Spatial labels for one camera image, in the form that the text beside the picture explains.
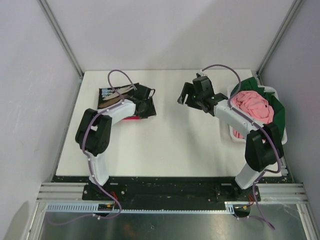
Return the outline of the black t shirt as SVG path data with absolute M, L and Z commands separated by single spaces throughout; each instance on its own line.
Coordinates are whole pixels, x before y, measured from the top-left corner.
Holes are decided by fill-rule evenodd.
M 132 85 L 118 86 L 118 87 L 115 87 L 115 89 L 125 99 L 128 99 L 134 103 L 135 89 L 133 88 Z M 111 87 L 100 88 L 97 109 L 102 110 L 102 109 L 108 108 L 114 104 L 117 104 L 120 100 L 121 100 L 121 97 Z

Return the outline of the magenta t shirt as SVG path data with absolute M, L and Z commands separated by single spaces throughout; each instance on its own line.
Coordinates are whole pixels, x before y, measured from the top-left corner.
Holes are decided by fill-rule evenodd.
M 143 117 L 140 117 L 140 116 L 128 116 L 128 117 L 125 117 L 123 120 L 142 120 Z

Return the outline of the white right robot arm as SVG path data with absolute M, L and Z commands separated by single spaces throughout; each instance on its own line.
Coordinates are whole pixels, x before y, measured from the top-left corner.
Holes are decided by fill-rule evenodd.
M 202 75 L 184 83 L 177 102 L 219 118 L 244 137 L 246 163 L 234 179 L 236 185 L 230 188 L 231 196 L 242 201 L 248 196 L 249 187 L 258 183 L 266 172 L 272 172 L 272 165 L 277 165 L 275 173 L 280 172 L 284 151 L 278 127 L 249 116 L 232 103 L 232 98 L 215 93 L 211 80 Z

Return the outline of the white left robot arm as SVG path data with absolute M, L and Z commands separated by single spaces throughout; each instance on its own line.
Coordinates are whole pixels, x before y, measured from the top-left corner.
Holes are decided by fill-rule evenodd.
M 93 194 L 100 200 L 110 196 L 111 188 L 105 184 L 109 179 L 105 151 L 112 126 L 122 120 L 142 120 L 156 116 L 154 88 L 140 83 L 100 88 L 97 109 L 84 111 L 75 135 L 75 142 L 87 156 L 90 181 L 95 184 Z

